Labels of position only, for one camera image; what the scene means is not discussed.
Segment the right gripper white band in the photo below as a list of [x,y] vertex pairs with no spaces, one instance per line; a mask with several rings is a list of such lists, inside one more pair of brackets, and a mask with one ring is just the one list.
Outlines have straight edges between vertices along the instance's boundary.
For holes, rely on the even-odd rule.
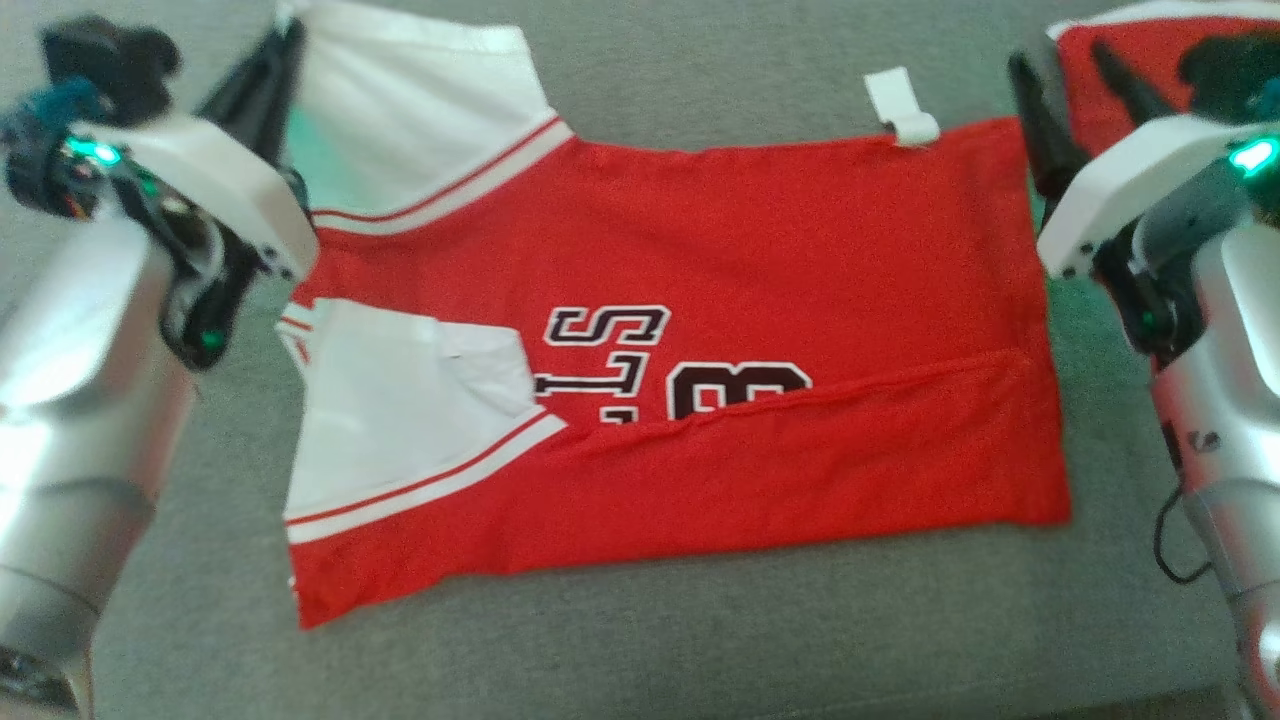
[[1046,202],[1059,202],[1036,250],[1047,275],[1085,273],[1087,245],[1098,247],[1197,173],[1243,141],[1243,127],[1178,109],[1105,40],[1091,58],[1106,88],[1133,124],[1133,133],[1092,161],[1051,111],[1044,86],[1024,53],[1007,59],[1030,177]]

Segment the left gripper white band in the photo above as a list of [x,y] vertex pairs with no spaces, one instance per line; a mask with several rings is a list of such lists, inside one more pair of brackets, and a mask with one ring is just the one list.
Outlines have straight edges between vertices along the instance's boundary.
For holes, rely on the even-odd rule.
[[[169,111],[134,128],[84,126],[87,138],[123,149],[127,159],[260,251],[271,270],[296,281],[314,269],[317,238],[274,167],[282,159],[305,37],[300,18],[268,31],[198,106],[200,118]],[[260,158],[216,126],[250,129],[250,149]]]

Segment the red shorts white stripe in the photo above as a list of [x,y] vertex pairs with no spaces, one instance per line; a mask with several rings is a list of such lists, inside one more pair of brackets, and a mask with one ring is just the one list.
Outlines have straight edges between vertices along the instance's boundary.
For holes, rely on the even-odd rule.
[[1075,141],[1096,156],[1135,127],[1094,64],[1094,42],[1106,44],[1179,111],[1187,111],[1193,90],[1179,70],[1181,59],[1210,37],[1252,32],[1280,40],[1280,0],[1139,0],[1052,23],[1046,35],[1062,74]]

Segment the red jersey white sleeves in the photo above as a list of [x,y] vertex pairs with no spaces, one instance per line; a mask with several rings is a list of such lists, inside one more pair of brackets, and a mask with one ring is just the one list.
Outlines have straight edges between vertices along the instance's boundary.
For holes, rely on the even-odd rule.
[[513,26],[296,15],[302,628],[453,577],[1070,520],[1016,119],[598,143]]

